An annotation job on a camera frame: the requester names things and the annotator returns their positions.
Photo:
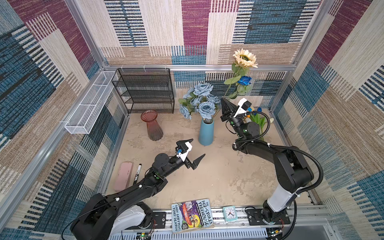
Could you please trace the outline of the blue ceramic vase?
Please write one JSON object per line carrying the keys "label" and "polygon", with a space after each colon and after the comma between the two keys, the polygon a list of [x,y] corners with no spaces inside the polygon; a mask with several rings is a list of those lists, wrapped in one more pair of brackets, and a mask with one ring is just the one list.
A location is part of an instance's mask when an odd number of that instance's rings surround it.
{"label": "blue ceramic vase", "polygon": [[203,146],[209,146],[214,141],[214,119],[210,119],[208,123],[204,120],[201,122],[199,132],[199,143]]}

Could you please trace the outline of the pale blue rose bouquet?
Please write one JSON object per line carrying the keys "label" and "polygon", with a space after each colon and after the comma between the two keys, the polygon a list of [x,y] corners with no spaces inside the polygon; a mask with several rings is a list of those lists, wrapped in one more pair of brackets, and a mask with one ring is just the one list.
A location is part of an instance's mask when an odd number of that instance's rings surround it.
{"label": "pale blue rose bouquet", "polygon": [[192,113],[198,113],[205,124],[214,122],[214,116],[221,108],[221,99],[212,94],[213,88],[210,83],[199,83],[179,99],[179,111],[185,119],[191,120]]}

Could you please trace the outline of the dark blue rose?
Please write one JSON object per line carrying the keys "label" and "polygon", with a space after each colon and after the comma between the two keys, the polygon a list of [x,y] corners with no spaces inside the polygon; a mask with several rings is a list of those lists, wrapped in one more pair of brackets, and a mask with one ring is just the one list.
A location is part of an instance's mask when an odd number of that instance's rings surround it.
{"label": "dark blue rose", "polygon": [[230,99],[235,99],[237,96],[244,96],[252,88],[252,78],[248,76],[242,76],[236,82],[236,89],[229,95]]}

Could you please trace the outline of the cream sunflower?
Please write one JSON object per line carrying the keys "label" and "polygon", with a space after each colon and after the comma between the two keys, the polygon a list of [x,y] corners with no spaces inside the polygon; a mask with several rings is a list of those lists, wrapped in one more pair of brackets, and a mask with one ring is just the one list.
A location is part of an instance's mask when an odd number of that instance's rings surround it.
{"label": "cream sunflower", "polygon": [[224,97],[229,98],[229,95],[236,89],[236,82],[242,76],[248,76],[251,69],[257,69],[258,63],[256,56],[249,50],[236,50],[233,54],[234,62],[232,63],[232,72],[234,76],[225,80],[224,84],[228,86]]}

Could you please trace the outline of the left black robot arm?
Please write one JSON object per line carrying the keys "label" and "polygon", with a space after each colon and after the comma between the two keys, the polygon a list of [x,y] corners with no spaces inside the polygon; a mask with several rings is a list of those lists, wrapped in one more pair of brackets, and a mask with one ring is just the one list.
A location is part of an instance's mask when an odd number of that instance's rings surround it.
{"label": "left black robot arm", "polygon": [[160,192],[168,183],[166,177],[180,167],[195,170],[204,158],[200,156],[193,162],[188,159],[192,141],[178,141],[174,156],[158,154],[144,178],[133,186],[112,195],[92,196],[78,217],[67,226],[74,237],[77,240],[107,240],[127,228],[141,224],[149,226],[153,211],[143,200]]}

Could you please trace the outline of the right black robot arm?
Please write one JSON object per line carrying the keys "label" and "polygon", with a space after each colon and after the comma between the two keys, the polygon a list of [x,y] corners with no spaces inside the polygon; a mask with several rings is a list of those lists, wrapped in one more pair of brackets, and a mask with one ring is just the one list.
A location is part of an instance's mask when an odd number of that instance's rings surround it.
{"label": "right black robot arm", "polygon": [[297,147],[272,145],[261,138],[264,133],[255,122],[245,122],[244,117],[253,115],[248,108],[251,103],[243,98],[235,105],[226,98],[221,99],[222,122],[233,127],[238,139],[233,150],[263,158],[275,166],[278,186],[263,204],[261,216],[267,225],[272,225],[286,214],[286,209],[303,192],[312,190],[324,179],[321,164],[310,154]]}

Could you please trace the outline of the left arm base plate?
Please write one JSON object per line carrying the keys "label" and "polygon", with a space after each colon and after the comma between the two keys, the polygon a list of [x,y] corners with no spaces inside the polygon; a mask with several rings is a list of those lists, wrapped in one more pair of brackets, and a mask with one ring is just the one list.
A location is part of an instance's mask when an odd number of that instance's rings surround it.
{"label": "left arm base plate", "polygon": [[140,227],[143,229],[164,229],[166,227],[166,219],[166,212],[152,212],[145,216]]}

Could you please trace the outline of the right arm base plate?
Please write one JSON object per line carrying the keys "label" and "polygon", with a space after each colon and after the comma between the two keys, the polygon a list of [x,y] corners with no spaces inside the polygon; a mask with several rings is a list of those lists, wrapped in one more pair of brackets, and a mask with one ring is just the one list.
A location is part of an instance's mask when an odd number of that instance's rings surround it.
{"label": "right arm base plate", "polygon": [[269,208],[260,209],[255,207],[246,207],[245,213],[247,215],[250,226],[291,224],[287,210],[282,210],[275,213]]}

